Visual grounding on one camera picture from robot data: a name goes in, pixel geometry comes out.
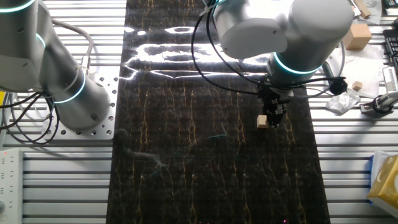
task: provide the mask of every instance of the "mounting plate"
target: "mounting plate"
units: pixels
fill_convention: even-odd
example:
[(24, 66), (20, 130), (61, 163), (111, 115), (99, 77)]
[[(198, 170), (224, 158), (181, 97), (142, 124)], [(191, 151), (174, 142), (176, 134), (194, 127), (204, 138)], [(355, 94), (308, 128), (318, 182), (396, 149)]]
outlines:
[[(109, 140), (113, 138), (114, 134), (114, 118), (116, 114), (116, 103), (118, 99), (118, 84), (119, 84), (119, 74), (115, 75), (104, 75), (103, 73), (92, 73), (89, 74), (89, 77), (104, 86), (105, 90), (108, 92), (109, 98), (111, 99), (110, 109), (108, 114), (100, 122), (98, 125), (82, 130), (82, 131), (74, 131), (67, 128), (60, 122), (60, 126), (58, 128), (57, 134), (54, 137), (54, 140)], [(49, 133), (47, 133), (45, 139), (50, 139), (52, 137), (53, 132), (55, 131), (56, 118), (57, 116), (53, 113), (54, 120), (51, 124), (51, 128)], [(43, 122), (42, 133), (49, 126), (49, 121)]]

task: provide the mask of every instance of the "wooden block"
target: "wooden block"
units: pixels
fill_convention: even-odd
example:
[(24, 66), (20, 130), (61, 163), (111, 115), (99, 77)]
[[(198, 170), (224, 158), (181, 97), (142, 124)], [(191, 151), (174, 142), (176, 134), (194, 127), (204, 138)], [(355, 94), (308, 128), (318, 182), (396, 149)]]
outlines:
[(354, 84), (352, 86), (352, 89), (355, 90), (355, 91), (361, 90), (362, 89), (362, 83), (358, 82), (358, 81), (354, 82)]
[(343, 38), (347, 50), (362, 50), (372, 39), (372, 33), (367, 24), (352, 24)]
[(268, 128), (267, 116), (266, 115), (259, 115), (257, 117), (257, 128)]
[(354, 0), (356, 6), (358, 6), (361, 11), (361, 16), (363, 18), (368, 18), (371, 15), (371, 11), (369, 11), (368, 7), (366, 7), (365, 3), (362, 0)]

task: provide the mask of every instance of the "cardboard box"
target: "cardboard box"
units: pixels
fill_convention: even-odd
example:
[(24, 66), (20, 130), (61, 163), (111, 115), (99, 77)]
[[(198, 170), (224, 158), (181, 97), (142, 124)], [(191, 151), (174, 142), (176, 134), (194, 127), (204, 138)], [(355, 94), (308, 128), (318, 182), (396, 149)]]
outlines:
[(355, 4), (358, 6), (361, 11), (361, 16), (363, 18), (368, 18), (371, 15), (371, 11), (366, 7), (365, 3), (362, 0), (354, 0)]
[(387, 157), (368, 193), (368, 199), (398, 218), (398, 155)]
[(372, 33), (367, 24), (352, 24), (343, 38), (347, 50), (362, 50), (372, 39)]
[(266, 115), (259, 115), (257, 117), (257, 128), (268, 128), (267, 116)]

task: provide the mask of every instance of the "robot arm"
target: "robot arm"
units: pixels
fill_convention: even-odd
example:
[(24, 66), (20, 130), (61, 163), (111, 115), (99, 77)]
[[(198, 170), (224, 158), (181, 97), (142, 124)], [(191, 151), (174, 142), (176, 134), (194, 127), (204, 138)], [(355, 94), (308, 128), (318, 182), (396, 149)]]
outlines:
[(70, 129), (97, 125), (110, 100), (62, 44), (42, 0), (0, 1), (0, 89), (44, 91)]
[[(311, 79), (349, 31), (353, 17), (347, 0), (224, 0), (214, 11), (224, 53), (238, 59), (271, 53), (267, 79), (279, 86)], [(346, 89), (343, 81), (335, 84)], [(277, 126), (293, 91), (259, 85), (259, 97), (269, 125)]]

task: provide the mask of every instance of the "power strip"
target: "power strip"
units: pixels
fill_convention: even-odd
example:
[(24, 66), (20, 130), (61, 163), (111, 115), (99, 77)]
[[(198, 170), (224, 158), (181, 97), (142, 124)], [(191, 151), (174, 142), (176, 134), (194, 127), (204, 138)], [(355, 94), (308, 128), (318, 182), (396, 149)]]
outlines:
[(0, 151), (0, 224), (22, 224), (23, 161), (19, 149)]

